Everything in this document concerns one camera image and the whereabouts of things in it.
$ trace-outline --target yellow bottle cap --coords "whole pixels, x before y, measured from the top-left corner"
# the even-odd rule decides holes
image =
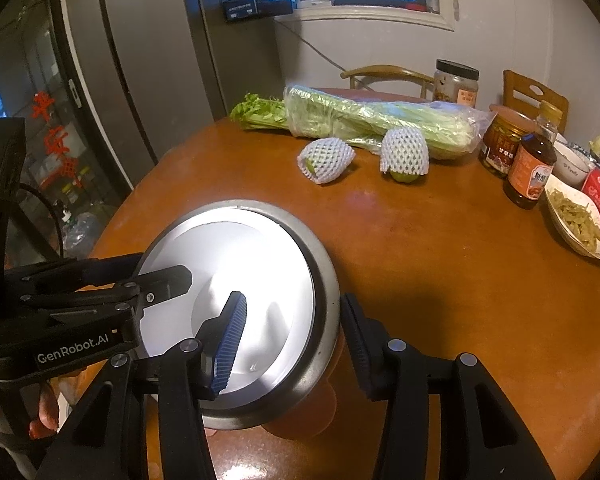
[[[542,101],[540,103],[540,115],[549,119],[556,126],[560,124],[560,121],[562,120],[562,111],[558,110],[558,108],[547,101]]]

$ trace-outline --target wooden chair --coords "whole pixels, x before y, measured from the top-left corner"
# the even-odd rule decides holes
[[[356,77],[377,77],[387,80],[413,81],[420,84],[420,98],[427,98],[427,85],[433,85],[433,78],[395,65],[371,65],[355,70],[347,70],[340,74],[343,79],[349,79],[349,88],[356,89]]]
[[[522,99],[518,99],[515,97],[514,91],[520,92],[522,95],[537,101],[538,106],[534,106]],[[515,111],[526,115],[530,119],[535,119],[540,113],[540,101],[547,101],[562,112],[562,120],[558,126],[558,131],[563,134],[564,129],[567,126],[569,100],[538,81],[520,75],[512,70],[504,71],[504,95],[502,104],[509,108],[513,108]]]

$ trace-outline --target cable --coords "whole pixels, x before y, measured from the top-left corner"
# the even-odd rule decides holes
[[[280,25],[281,27],[286,28],[286,30],[288,30],[289,32],[291,32],[296,38],[298,38],[298,40],[302,41],[306,46],[308,46],[311,50],[313,50],[318,56],[320,56],[323,60],[325,60],[326,62],[332,64],[334,67],[336,67],[338,70],[340,70],[341,72],[346,72],[347,70],[343,67],[341,67],[339,64],[337,64],[333,59],[331,59],[329,56],[327,56],[326,54],[322,53],[320,50],[318,50],[317,47],[313,46],[311,43],[309,43],[305,38],[303,38],[302,36],[300,36],[300,34],[298,34],[296,31],[294,31],[291,27],[287,27],[285,25],[285,23],[279,22],[278,20],[274,20],[274,22],[276,22],[278,25]],[[369,88],[369,86],[367,86],[366,84],[364,84],[362,81],[360,81],[360,79],[355,78],[356,81],[358,83],[360,83],[363,87],[365,87],[367,90],[371,90],[373,91],[372,88]]]
[[[49,210],[51,214],[51,218],[54,220],[54,224],[56,226],[56,235],[58,235],[58,252],[60,253],[60,257],[64,258],[64,245],[62,244],[62,229],[60,228],[60,221],[58,220],[58,215],[54,211],[54,207],[49,200],[46,199],[41,192],[39,192],[35,187],[30,186],[29,184],[25,184],[24,182],[20,183],[20,189],[31,193],[35,196],[43,205]]]

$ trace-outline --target red chinese character decoration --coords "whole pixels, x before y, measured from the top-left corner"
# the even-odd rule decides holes
[[[32,117],[42,115],[45,121],[49,122],[48,108],[55,102],[55,99],[49,97],[46,92],[38,92],[33,97],[33,113]],[[74,184],[78,187],[82,187],[80,179],[76,178],[76,170],[78,169],[78,159],[69,156],[69,148],[64,145],[64,138],[69,135],[64,131],[64,126],[56,126],[55,128],[49,128],[48,133],[45,135],[43,142],[45,143],[45,153],[47,155],[55,155],[58,161],[62,164],[54,174],[60,174],[74,181]]]
[[[35,104],[33,105],[33,113],[31,114],[31,117],[35,119],[38,116],[42,115],[45,118],[45,121],[48,123],[49,111],[47,110],[47,108],[49,108],[53,103],[55,103],[56,100],[52,97],[49,97],[49,94],[46,92],[37,92],[33,96],[33,102]]]

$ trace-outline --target wooden table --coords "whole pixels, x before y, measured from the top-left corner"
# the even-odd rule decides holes
[[[393,336],[433,356],[475,353],[558,480],[576,479],[600,449],[600,264],[573,253],[542,207],[513,205],[473,157],[433,163],[426,178],[404,185],[356,150],[344,177],[316,186],[296,167],[307,142],[228,120],[193,135],[123,203],[93,255],[144,251],[209,202],[284,208],[320,238],[341,290],[355,292]],[[318,437],[292,442],[262,428],[211,437],[218,478],[371,478],[385,405],[365,400],[346,352],[332,384],[338,409]],[[149,426],[150,472],[161,478],[155,407]]]

